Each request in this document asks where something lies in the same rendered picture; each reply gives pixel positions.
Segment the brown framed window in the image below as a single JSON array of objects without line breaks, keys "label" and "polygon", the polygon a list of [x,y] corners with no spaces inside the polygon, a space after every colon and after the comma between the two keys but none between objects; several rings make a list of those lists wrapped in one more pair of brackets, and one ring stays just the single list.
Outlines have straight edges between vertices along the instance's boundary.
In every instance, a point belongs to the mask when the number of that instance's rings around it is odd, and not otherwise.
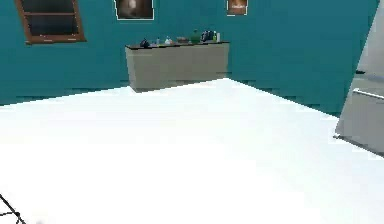
[{"label": "brown framed window", "polygon": [[25,43],[85,42],[78,0],[14,0]]}]

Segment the beige kitchen counter cabinet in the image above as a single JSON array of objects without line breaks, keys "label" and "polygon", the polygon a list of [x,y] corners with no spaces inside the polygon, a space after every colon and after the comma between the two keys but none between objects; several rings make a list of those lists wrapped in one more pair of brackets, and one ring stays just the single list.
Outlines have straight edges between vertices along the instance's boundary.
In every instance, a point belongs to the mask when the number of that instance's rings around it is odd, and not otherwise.
[{"label": "beige kitchen counter cabinet", "polygon": [[230,43],[126,46],[130,87],[146,92],[226,78]]}]

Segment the grey fridge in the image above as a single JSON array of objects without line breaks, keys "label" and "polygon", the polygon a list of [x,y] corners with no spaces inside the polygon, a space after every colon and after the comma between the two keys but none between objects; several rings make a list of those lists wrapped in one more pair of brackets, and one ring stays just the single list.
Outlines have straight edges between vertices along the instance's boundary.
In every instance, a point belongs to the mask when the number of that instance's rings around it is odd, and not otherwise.
[{"label": "grey fridge", "polygon": [[335,138],[384,158],[384,0],[378,0]]}]

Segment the small orange framed picture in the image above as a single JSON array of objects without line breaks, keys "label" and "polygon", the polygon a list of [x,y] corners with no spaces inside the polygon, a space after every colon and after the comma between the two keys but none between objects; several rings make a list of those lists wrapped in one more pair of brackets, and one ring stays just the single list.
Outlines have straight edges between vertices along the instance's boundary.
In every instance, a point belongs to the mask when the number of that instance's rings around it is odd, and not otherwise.
[{"label": "small orange framed picture", "polygon": [[231,16],[246,15],[248,0],[227,0],[227,14]]}]

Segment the large dark framed picture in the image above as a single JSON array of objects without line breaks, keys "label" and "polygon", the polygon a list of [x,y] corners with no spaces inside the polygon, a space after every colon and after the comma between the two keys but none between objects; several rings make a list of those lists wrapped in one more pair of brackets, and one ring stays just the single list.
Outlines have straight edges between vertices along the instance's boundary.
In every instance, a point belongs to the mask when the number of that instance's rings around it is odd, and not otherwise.
[{"label": "large dark framed picture", "polygon": [[153,20],[153,0],[115,0],[118,20]]}]

